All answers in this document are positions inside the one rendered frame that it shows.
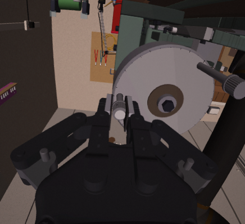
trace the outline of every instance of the knurled gray knob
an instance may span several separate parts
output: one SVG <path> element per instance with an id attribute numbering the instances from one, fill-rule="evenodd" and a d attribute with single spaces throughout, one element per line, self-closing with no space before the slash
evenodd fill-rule
<path id="1" fill-rule="evenodd" d="M 126 114 L 125 101 L 115 101 L 112 106 L 112 115 L 117 120 L 123 120 Z"/>
<path id="2" fill-rule="evenodd" d="M 227 78 L 222 88 L 237 100 L 245 97 L 245 80 L 235 74 Z"/>

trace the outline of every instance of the black pipe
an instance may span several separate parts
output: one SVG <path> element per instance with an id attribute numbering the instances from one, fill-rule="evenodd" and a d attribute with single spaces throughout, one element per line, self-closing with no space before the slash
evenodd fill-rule
<path id="1" fill-rule="evenodd" d="M 245 79 L 245 73 L 237 74 Z M 196 194 L 197 202 L 210 206 L 219 192 L 245 144 L 245 98 L 229 96 L 223 112 L 203 153 L 213 160 L 219 171 L 211 182 Z"/>

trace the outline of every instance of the brown hub ring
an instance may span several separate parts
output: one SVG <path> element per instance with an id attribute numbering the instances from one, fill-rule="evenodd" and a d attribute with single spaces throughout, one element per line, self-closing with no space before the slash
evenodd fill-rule
<path id="1" fill-rule="evenodd" d="M 177 105 L 173 111 L 169 113 L 162 113 L 157 106 L 157 100 L 159 99 L 160 96 L 167 94 L 167 93 L 172 95 L 176 99 Z M 164 84 L 164 85 L 161 85 L 155 88 L 151 92 L 151 94 L 149 95 L 148 101 L 147 101 L 147 106 L 148 106 L 149 111 L 153 115 L 159 118 L 165 118 L 165 117 L 172 116 L 177 111 L 179 111 L 179 109 L 182 107 L 183 102 L 184 102 L 184 95 L 177 86 L 172 85 L 172 84 Z"/>

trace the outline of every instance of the yellow wire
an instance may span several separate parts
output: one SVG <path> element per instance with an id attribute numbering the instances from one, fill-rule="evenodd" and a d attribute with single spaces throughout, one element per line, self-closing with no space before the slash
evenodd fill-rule
<path id="1" fill-rule="evenodd" d="M 108 38 L 108 37 L 114 38 L 114 44 L 111 47 L 107 47 L 107 50 L 113 50 L 114 45 L 116 45 L 116 38 L 112 34 L 106 34 L 106 38 Z"/>

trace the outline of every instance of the green machine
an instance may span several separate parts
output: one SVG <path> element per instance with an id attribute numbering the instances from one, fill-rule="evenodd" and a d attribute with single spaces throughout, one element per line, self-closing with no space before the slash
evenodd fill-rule
<path id="1" fill-rule="evenodd" d="M 61 10 L 75 10 L 81 11 L 81 19 L 87 19 L 89 15 L 88 0 L 51 0 L 50 17 L 56 17 L 57 12 Z"/>

